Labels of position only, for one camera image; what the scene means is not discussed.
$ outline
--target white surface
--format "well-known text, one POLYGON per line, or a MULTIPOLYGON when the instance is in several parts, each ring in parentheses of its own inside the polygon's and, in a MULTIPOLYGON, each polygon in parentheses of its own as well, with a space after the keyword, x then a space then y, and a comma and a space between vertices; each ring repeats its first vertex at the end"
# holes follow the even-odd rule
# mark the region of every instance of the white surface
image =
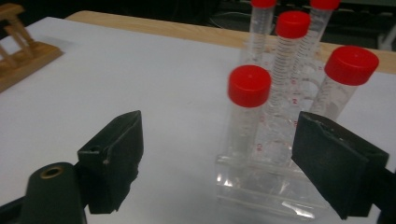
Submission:
MULTIPOLYGON (((64 55, 0 94, 0 204, 24 195, 33 171, 57 161, 76 163, 77 150, 113 118, 141 110, 139 177, 118 213, 87 213, 88 222, 222 223, 214 159, 228 109, 227 76, 239 50, 52 18, 29 30, 64 55)), ((16 48, 9 39, 2 44, 16 48)), ((391 153, 392 171, 395 85, 396 76, 375 74, 339 118, 391 153)), ((370 218, 343 222, 331 213, 311 223, 375 223, 377 214, 374 207, 370 218)))

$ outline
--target table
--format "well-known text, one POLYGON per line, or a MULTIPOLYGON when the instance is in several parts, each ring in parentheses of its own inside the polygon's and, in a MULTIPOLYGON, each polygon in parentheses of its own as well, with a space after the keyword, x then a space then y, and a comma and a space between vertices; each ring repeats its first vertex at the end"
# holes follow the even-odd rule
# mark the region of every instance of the table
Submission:
MULTIPOLYGON (((102 15, 104 21, 119 17, 88 14, 102 15)), ((118 213, 87 214, 89 223, 235 222, 216 213, 214 159, 224 141, 226 82, 239 50, 214 44, 216 38, 210 44, 188 39, 227 33, 233 39, 233 32, 136 18, 122 21, 126 26, 140 21, 136 27, 145 33, 159 26, 160 32, 147 35, 53 18, 28 27, 34 39, 59 47, 64 55, 0 94, 0 203, 21 197, 36 169, 57 161, 77 162, 77 150, 107 123, 139 109, 145 139, 140 175, 118 213), (173 29, 168 35, 176 30, 185 35, 160 35, 173 29)), ((2 45, 12 48, 7 39, 2 45)), ((339 119, 390 153, 388 168, 393 170, 394 85, 396 76, 375 73, 339 119)), ((373 208, 369 218, 342 222, 330 213, 311 223, 369 224, 377 214, 373 208)), ((264 222, 293 220, 267 216, 264 222)))

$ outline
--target test tube rack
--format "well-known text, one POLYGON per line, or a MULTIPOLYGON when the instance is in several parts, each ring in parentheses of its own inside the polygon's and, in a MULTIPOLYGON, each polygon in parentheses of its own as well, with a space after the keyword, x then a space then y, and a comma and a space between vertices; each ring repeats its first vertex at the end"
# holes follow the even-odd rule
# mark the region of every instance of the test tube rack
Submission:
POLYGON ((33 40, 18 18, 18 14, 23 11, 23 7, 16 4, 8 3, 0 6, 0 21, 9 23, 4 27, 4 30, 20 48, 20 50, 8 54, 0 44, 2 57, 0 61, 0 92, 62 55, 59 48, 33 40))

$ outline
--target white table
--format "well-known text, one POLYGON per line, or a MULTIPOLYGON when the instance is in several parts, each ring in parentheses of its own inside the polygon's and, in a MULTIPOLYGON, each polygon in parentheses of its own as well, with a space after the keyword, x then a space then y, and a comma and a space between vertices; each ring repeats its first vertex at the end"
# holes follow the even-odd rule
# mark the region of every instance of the white table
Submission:
MULTIPOLYGON (((89 223, 226 223, 216 214, 214 160, 228 112, 227 77, 239 50, 46 18, 28 27, 64 52, 0 94, 0 204, 22 195, 29 175, 77 150, 117 115, 141 110, 145 154, 118 213, 89 223)), ((10 51, 10 39, 2 40, 10 51)), ((396 76, 375 73, 339 123, 391 154, 396 167, 396 76)), ((334 213, 313 223, 375 223, 334 213)), ((269 216, 268 223, 292 223, 269 216)))

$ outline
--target wooden object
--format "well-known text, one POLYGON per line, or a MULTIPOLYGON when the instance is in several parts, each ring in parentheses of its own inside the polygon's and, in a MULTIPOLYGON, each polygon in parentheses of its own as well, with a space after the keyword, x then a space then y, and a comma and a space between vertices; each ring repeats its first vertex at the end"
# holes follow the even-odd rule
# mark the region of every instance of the wooden object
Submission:
MULTIPOLYGON (((170 21, 155 21, 136 17, 120 16, 93 11, 80 11, 66 18, 70 21, 85 22, 121 30, 136 31, 152 35, 165 35, 195 40, 232 48, 242 48, 248 39, 247 32, 232 31, 213 27, 190 25, 170 21)), ((340 45, 320 43, 321 60, 327 62, 331 53, 340 45)), ((376 71, 396 74, 396 52, 369 49, 380 61, 376 71)))
POLYGON ((0 92, 62 55, 59 48, 33 40, 17 17, 22 12, 23 8, 19 5, 0 6, 0 21, 8 21, 9 25, 4 29, 21 49, 8 54, 0 45, 0 55, 3 57, 0 61, 0 92))

